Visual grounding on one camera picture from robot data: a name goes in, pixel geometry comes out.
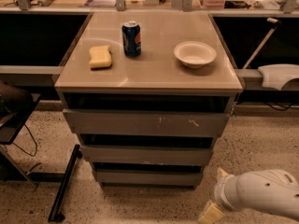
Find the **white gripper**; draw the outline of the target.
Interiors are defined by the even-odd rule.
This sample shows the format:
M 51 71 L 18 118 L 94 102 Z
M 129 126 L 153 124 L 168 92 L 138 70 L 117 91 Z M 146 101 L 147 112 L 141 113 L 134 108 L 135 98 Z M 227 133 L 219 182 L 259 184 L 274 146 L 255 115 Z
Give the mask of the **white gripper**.
M 225 217 L 222 209 L 225 211 L 238 211 L 235 204 L 237 200 L 236 180 L 236 175 L 228 175 L 223 169 L 217 169 L 217 183 L 214 188 L 216 203 L 211 200 L 206 203 L 203 212 L 199 215 L 199 224 L 215 224 Z

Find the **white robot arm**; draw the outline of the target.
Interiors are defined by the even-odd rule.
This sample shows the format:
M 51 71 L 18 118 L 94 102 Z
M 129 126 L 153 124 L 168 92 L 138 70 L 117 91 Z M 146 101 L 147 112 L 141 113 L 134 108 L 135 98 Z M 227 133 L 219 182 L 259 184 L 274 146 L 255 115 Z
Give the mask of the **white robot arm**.
M 214 202 L 207 202 L 199 215 L 199 223 L 214 224 L 228 212 L 243 209 L 299 221 L 299 184 L 281 169 L 230 175 L 219 168 Z

